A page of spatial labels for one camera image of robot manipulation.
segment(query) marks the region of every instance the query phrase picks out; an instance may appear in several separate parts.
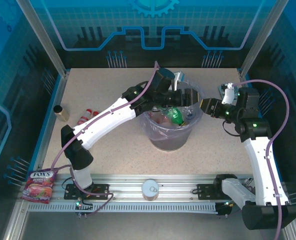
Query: red and white object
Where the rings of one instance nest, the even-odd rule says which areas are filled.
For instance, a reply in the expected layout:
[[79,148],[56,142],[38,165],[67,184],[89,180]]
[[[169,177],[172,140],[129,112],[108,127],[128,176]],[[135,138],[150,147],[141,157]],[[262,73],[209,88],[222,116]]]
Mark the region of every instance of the red and white object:
[[91,119],[92,113],[93,113],[93,111],[91,109],[87,109],[86,112],[84,113],[84,115],[77,122],[77,125],[81,125],[81,124],[89,121],[89,119]]
[[99,112],[97,112],[97,111],[93,111],[93,113],[92,113],[92,117],[94,118],[94,117],[96,117],[98,114],[99,114]]

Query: plastic bottle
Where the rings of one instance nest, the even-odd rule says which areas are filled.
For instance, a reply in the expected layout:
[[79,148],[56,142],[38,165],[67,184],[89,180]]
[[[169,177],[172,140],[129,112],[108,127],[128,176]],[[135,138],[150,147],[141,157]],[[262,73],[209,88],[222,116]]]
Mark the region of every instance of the plastic bottle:
[[184,121],[189,124],[191,120],[193,120],[196,116],[196,112],[193,107],[190,106],[185,106],[184,109],[182,110],[182,115]]
[[69,113],[63,109],[62,106],[60,105],[56,105],[53,107],[53,111],[54,111],[54,114],[56,115],[56,117],[62,121],[62,122],[67,122],[68,119],[69,119]]
[[182,113],[176,107],[167,109],[163,114],[165,114],[174,124],[181,125],[184,122]]
[[91,118],[92,112],[93,111],[91,109],[87,109],[86,112],[84,113],[84,115],[77,122],[77,125],[81,125],[81,124],[87,122]]

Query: enclosure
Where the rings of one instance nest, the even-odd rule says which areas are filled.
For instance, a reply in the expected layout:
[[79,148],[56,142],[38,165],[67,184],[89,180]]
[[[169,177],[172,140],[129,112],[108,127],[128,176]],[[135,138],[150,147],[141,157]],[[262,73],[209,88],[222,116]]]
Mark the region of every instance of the enclosure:
[[[111,209],[87,221],[64,209],[75,203],[64,200],[67,168],[57,175],[49,206],[20,199],[28,172],[50,168],[61,149],[61,128],[148,81],[154,61],[184,73],[207,98],[219,98],[221,84],[254,79],[283,89],[290,114],[273,153],[296,205],[296,0],[0,0],[0,239],[43,239],[44,232],[47,239],[273,239],[274,230],[248,230],[238,209],[225,219],[187,208],[199,203],[191,193],[196,184],[212,183],[216,174],[253,174],[240,140],[205,114],[173,152],[156,149],[137,118],[101,138],[89,150],[90,173],[116,196]],[[261,96],[260,117],[276,133],[284,99],[264,83],[251,87]],[[56,120],[58,104],[69,112],[67,123]],[[65,164],[62,155],[57,167]],[[178,210],[126,209],[150,204],[140,187],[146,179],[162,183],[161,208]],[[124,208],[113,209],[118,204]],[[283,238],[296,239],[296,220]]]

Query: green plastic bottle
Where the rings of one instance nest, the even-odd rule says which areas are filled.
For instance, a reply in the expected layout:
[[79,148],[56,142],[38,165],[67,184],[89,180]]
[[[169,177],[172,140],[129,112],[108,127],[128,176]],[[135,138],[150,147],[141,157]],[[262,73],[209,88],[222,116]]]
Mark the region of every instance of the green plastic bottle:
[[172,123],[182,125],[184,123],[183,115],[176,107],[168,108],[164,114],[171,120]]

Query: snack bag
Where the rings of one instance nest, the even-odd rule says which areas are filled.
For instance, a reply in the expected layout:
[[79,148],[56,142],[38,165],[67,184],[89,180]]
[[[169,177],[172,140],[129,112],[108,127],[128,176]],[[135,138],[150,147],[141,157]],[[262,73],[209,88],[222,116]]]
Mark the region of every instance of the snack bag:
[[57,172],[50,168],[31,171],[22,192],[22,199],[30,202],[49,204]]

